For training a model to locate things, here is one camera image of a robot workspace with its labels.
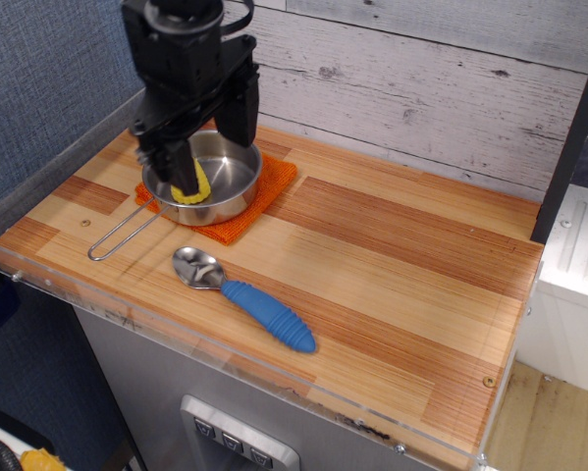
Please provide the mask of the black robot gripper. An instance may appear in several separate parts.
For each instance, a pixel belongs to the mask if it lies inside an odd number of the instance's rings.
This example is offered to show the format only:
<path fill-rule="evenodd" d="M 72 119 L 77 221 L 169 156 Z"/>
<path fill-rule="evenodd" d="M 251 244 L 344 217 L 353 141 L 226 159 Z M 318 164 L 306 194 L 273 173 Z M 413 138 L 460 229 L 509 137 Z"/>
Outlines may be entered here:
<path fill-rule="evenodd" d="M 185 196 L 199 193 L 187 138 L 208 121 L 249 147 L 256 135 L 256 40 L 243 33 L 253 17 L 225 23 L 221 1 L 124 1 L 121 13 L 137 75 L 145 85 L 131 130 L 139 162 Z"/>

